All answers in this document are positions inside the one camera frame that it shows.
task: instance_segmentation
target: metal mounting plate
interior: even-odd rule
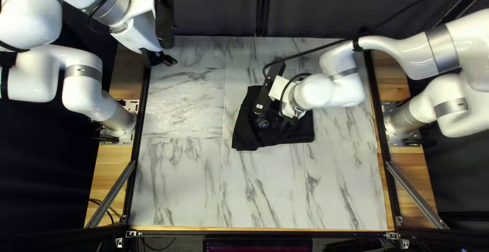
[[[124,107],[128,111],[134,111],[136,114],[138,113],[138,111],[139,111],[139,100],[129,100],[129,99],[122,99],[122,100],[125,102]],[[101,142],[100,144],[101,145],[110,145],[110,146],[132,146],[132,144],[134,143],[134,138],[135,138],[134,131],[135,131],[135,128],[128,135],[119,137],[119,143]],[[100,136],[112,137],[108,133],[108,129],[105,129],[105,128],[100,131]]]
[[[399,108],[396,106],[398,101],[382,101],[382,113],[394,111]],[[394,135],[389,134],[388,131],[385,131],[385,135],[387,136],[387,142],[389,143],[389,147],[419,147],[420,144],[408,144],[404,145],[402,140],[404,138],[400,138]],[[409,139],[421,139],[421,133],[419,130],[414,130],[409,133]]]
[[[390,240],[399,240],[399,234],[397,234],[396,232],[387,232],[385,234],[385,237]]]
[[[408,249],[409,248],[409,240],[400,240],[400,248],[401,249]]]

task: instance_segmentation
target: robotic arm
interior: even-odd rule
[[[0,50],[28,50],[56,40],[61,32],[62,1],[90,14],[111,28],[111,35],[127,48],[159,52],[173,40],[156,37],[155,0],[2,0]]]
[[[0,67],[0,98],[49,102],[64,70],[63,105],[99,122],[112,136],[125,136],[135,127],[136,115],[102,90],[102,60],[74,48],[44,45],[17,55],[11,68]]]
[[[402,137],[438,121],[445,136],[467,136],[489,129],[489,9],[470,14],[403,40],[364,36],[363,49],[382,50],[394,57],[414,80],[462,67],[459,75],[433,80],[425,91],[385,118],[389,133]],[[283,113],[299,117],[307,110],[352,106],[365,98],[352,54],[353,42],[321,56],[324,74],[313,74],[285,91]],[[284,87],[276,81],[277,89]],[[274,87],[270,96],[277,99]]]

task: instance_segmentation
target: black backdrop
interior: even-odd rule
[[[270,0],[268,36],[345,37],[371,27],[414,0]],[[458,0],[430,0],[379,30],[404,37],[431,28]],[[178,35],[253,36],[257,0],[174,0]],[[57,43],[104,61],[108,89],[116,41],[90,32],[86,15],[64,6]],[[7,55],[0,53],[0,63]],[[53,102],[0,100],[0,233],[80,228],[84,224],[97,144],[95,125]]]

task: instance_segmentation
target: black cloth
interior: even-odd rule
[[[270,106],[267,117],[252,111],[261,86],[249,86],[241,103],[234,125],[231,147],[238,151],[255,151],[260,147],[314,141],[313,112],[307,111],[295,125],[286,122],[278,114],[279,102]]]

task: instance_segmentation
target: gray marble veining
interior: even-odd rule
[[[303,144],[253,152],[223,140],[219,226],[307,228]]]
[[[152,70],[130,222],[386,230],[363,68],[366,101],[315,110],[314,142],[231,148],[241,102],[248,86],[263,83],[262,67],[332,41],[177,37],[165,53],[179,64]],[[287,61],[284,77],[321,72],[324,51]]]
[[[376,143],[304,147],[309,228],[387,230]]]
[[[143,137],[130,223],[217,226],[220,139]]]
[[[223,131],[224,68],[155,67],[143,136],[220,138]]]

